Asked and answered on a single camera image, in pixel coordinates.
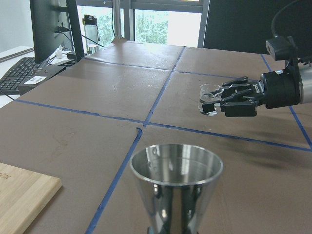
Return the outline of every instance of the blue painter's tape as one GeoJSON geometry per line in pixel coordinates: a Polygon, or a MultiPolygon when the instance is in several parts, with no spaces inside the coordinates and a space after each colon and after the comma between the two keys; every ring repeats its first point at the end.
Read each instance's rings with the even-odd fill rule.
{"type": "Polygon", "coordinates": [[[289,109],[290,109],[290,111],[292,112],[292,115],[293,115],[294,119],[296,120],[296,122],[297,122],[297,124],[298,124],[298,126],[299,126],[299,128],[300,128],[300,130],[301,130],[301,132],[302,132],[302,134],[303,134],[303,136],[305,137],[305,139],[306,139],[306,141],[308,142],[310,148],[312,149],[312,142],[311,142],[311,139],[310,139],[310,137],[308,136],[306,130],[305,130],[304,127],[303,127],[303,125],[301,124],[301,122],[300,122],[300,120],[299,120],[299,117],[297,116],[297,114],[296,114],[296,112],[294,111],[294,109],[293,109],[292,106],[290,106],[289,109]]]}
{"type": "Polygon", "coordinates": [[[120,168],[118,169],[118,171],[117,171],[117,173],[116,173],[116,175],[115,175],[111,185],[109,186],[109,188],[108,188],[108,190],[107,190],[107,192],[106,192],[102,202],[100,203],[99,207],[97,208],[97,211],[94,214],[93,219],[91,220],[91,222],[89,224],[89,227],[88,227],[87,231],[85,232],[85,234],[92,234],[93,233],[94,228],[97,226],[98,221],[99,221],[99,219],[100,219],[100,217],[101,217],[101,215],[102,215],[102,213],[103,213],[103,211],[104,211],[104,209],[105,209],[105,207],[106,207],[110,197],[112,196],[112,194],[113,194],[113,192],[114,192],[114,190],[115,190],[115,188],[117,186],[117,183],[120,180],[121,175],[122,175],[123,171],[125,170],[129,160],[130,160],[130,157],[131,157],[134,149],[136,148],[136,146],[137,146],[137,144],[138,144],[138,142],[139,142],[139,140],[140,140],[140,138],[141,138],[141,136],[143,134],[142,129],[140,129],[140,128],[137,128],[137,129],[138,129],[137,136],[136,136],[135,140],[133,141],[133,143],[132,143],[132,145],[131,145],[131,147],[130,147],[130,149],[129,149],[126,157],[125,157],[125,159],[123,160],[120,168]]]}
{"type": "Polygon", "coordinates": [[[47,104],[42,104],[42,103],[37,103],[37,102],[32,102],[32,101],[25,101],[25,100],[20,100],[20,99],[16,99],[15,101],[27,103],[27,104],[31,104],[31,105],[35,105],[35,106],[47,107],[47,108],[52,108],[52,109],[57,109],[57,110],[62,110],[62,111],[75,112],[75,113],[80,113],[80,114],[85,114],[85,115],[90,115],[90,116],[98,116],[98,117],[117,119],[117,120],[126,120],[129,122],[141,123],[141,124],[144,123],[144,121],[141,121],[141,120],[135,120],[135,119],[123,118],[123,117],[103,116],[103,115],[100,115],[99,113],[80,111],[80,110],[69,109],[69,108],[65,108],[65,107],[59,107],[59,106],[52,106],[52,105],[47,105],[47,104]]]}
{"type": "MultiPolygon", "coordinates": [[[[266,61],[266,59],[264,58],[263,55],[261,55],[261,57],[262,57],[264,63],[266,64],[266,66],[267,66],[269,72],[271,72],[272,69],[270,68],[268,62],[266,61]]],[[[301,132],[302,132],[302,134],[303,134],[303,136],[305,137],[307,143],[309,144],[310,148],[312,149],[312,142],[311,142],[311,139],[309,138],[309,135],[307,134],[306,130],[304,129],[304,127],[303,127],[303,125],[302,125],[302,123],[300,122],[299,117],[297,116],[297,114],[296,114],[296,112],[294,111],[293,107],[289,106],[289,109],[290,109],[290,111],[291,111],[291,113],[292,113],[294,119],[296,120],[296,122],[297,122],[297,124],[298,124],[298,126],[299,126],[299,128],[300,128],[300,130],[301,130],[301,132]]]]}
{"type": "Polygon", "coordinates": [[[139,67],[139,68],[155,69],[155,70],[162,70],[162,71],[171,71],[170,69],[157,68],[157,67],[146,67],[146,66],[129,65],[129,64],[115,63],[115,62],[106,62],[106,61],[102,61],[102,60],[99,60],[99,59],[96,59],[96,58],[83,57],[83,59],[90,60],[90,61],[101,62],[101,63],[112,64],[112,65],[126,66],[126,67],[139,67]]]}
{"type": "Polygon", "coordinates": [[[177,60],[176,60],[176,62],[174,64],[174,66],[173,66],[169,76],[167,77],[167,79],[166,79],[164,85],[162,86],[158,96],[156,97],[156,100],[155,100],[154,104],[152,105],[151,110],[149,111],[149,113],[148,113],[148,115],[147,115],[147,117],[146,117],[146,119],[144,121],[145,123],[148,123],[150,121],[150,119],[151,119],[151,117],[152,117],[152,115],[154,113],[154,110],[156,109],[156,107],[157,107],[157,105],[159,103],[159,100],[160,100],[162,94],[165,92],[165,89],[167,88],[167,85],[168,85],[168,83],[170,81],[170,78],[171,78],[173,72],[174,72],[174,69],[176,68],[177,64],[179,63],[179,61],[180,61],[180,59],[182,57],[182,54],[183,54],[184,50],[185,50],[185,47],[183,47],[183,49],[181,50],[181,52],[180,52],[180,54],[179,54],[179,56],[178,56],[178,58],[177,58],[177,60]]]}
{"type": "Polygon", "coordinates": [[[312,152],[312,149],[306,149],[306,148],[302,148],[302,147],[285,145],[285,144],[280,144],[280,143],[274,143],[274,142],[264,141],[264,140],[256,140],[256,139],[240,137],[240,136],[232,136],[232,135],[226,135],[226,134],[220,134],[220,133],[206,132],[206,131],[202,131],[202,130],[183,128],[183,127],[176,127],[176,126],[172,126],[172,125],[166,125],[166,124],[160,124],[160,123],[152,123],[152,122],[149,122],[148,125],[153,125],[153,126],[163,127],[163,128],[183,130],[183,131],[193,132],[193,133],[212,135],[212,136],[216,136],[216,137],[225,137],[225,138],[239,139],[239,140],[245,140],[245,141],[256,142],[256,143],[263,143],[263,144],[267,144],[267,145],[279,146],[279,147],[289,148],[289,149],[294,149],[294,150],[302,150],[302,151],[312,152]]]}

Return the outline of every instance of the stainless steel cup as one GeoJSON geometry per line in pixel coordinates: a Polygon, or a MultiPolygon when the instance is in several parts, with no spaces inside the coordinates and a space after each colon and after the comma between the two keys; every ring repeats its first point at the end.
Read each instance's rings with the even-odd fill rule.
{"type": "Polygon", "coordinates": [[[193,145],[154,145],[132,155],[131,169],[154,234],[195,234],[223,163],[193,145]]]}

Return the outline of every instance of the window frame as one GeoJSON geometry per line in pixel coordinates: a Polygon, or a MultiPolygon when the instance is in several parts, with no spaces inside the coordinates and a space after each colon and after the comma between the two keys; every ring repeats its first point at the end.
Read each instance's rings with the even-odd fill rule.
{"type": "MultiPolygon", "coordinates": [[[[120,0],[120,7],[123,8],[124,37],[128,40],[135,40],[135,10],[155,11],[179,11],[201,13],[200,30],[198,36],[198,47],[202,48],[207,24],[207,16],[210,0],[120,0]]],[[[112,7],[112,1],[103,0],[76,0],[80,6],[112,7]]]]}

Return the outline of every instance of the cup rim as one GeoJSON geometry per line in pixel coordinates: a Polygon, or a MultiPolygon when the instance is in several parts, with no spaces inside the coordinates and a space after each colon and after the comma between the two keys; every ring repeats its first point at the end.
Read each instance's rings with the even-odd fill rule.
{"type": "Polygon", "coordinates": [[[203,147],[200,147],[200,146],[190,145],[190,144],[159,144],[159,145],[151,145],[151,146],[145,147],[144,149],[142,149],[142,150],[136,152],[135,154],[133,154],[131,156],[131,158],[130,158],[130,167],[131,167],[131,170],[134,173],[134,175],[137,178],[141,179],[141,180],[144,180],[144,181],[147,181],[147,182],[150,182],[150,183],[153,183],[153,184],[157,184],[157,185],[172,186],[172,187],[182,187],[182,186],[202,185],[202,184],[206,184],[206,183],[209,183],[209,182],[217,179],[221,175],[221,173],[223,171],[224,164],[223,164],[222,159],[218,155],[216,155],[214,152],[211,152],[210,150],[207,150],[207,149],[205,149],[203,147]],[[209,177],[207,179],[203,179],[203,180],[199,180],[199,181],[193,181],[193,182],[188,182],[188,183],[172,183],[172,182],[158,181],[158,180],[150,179],[150,178],[148,178],[146,176],[143,176],[139,172],[136,171],[136,169],[132,165],[132,160],[133,160],[133,158],[137,154],[141,153],[142,151],[146,151],[146,149],[148,149],[148,148],[152,148],[152,147],[156,147],[156,146],[164,146],[164,145],[187,145],[187,146],[192,146],[192,147],[204,150],[204,151],[212,154],[220,162],[220,168],[213,176],[211,176],[211,177],[209,177]]]}

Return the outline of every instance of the black panel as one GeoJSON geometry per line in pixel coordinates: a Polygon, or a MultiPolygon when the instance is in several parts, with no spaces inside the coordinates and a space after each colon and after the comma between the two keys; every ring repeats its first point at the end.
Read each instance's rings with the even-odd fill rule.
{"type": "Polygon", "coordinates": [[[46,60],[65,39],[54,32],[58,26],[68,27],[66,12],[60,12],[60,6],[65,7],[66,0],[30,0],[36,63],[46,60]]]}
{"type": "Polygon", "coordinates": [[[204,48],[268,54],[274,15],[292,0],[210,0],[204,48]]]}

